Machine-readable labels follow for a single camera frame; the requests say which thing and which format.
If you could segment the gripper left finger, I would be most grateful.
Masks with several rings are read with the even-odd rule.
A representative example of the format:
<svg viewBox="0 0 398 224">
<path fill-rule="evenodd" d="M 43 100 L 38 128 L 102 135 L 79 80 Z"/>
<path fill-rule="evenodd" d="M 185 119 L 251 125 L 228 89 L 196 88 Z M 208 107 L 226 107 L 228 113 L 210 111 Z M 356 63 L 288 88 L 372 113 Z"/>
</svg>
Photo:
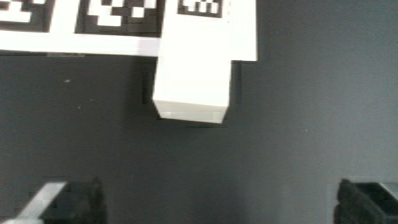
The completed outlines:
<svg viewBox="0 0 398 224">
<path fill-rule="evenodd" d="M 109 224 L 100 179 L 89 182 L 48 182 L 11 224 Z"/>
</svg>

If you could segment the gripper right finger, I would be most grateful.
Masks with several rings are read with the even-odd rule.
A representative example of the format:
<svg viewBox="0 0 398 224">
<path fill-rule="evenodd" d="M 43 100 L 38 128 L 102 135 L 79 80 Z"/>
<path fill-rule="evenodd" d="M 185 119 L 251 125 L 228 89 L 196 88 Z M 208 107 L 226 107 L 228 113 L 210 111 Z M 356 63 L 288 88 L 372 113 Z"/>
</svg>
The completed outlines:
<svg viewBox="0 0 398 224">
<path fill-rule="evenodd" d="M 398 224 L 398 183 L 342 180 L 334 224 Z"/>
</svg>

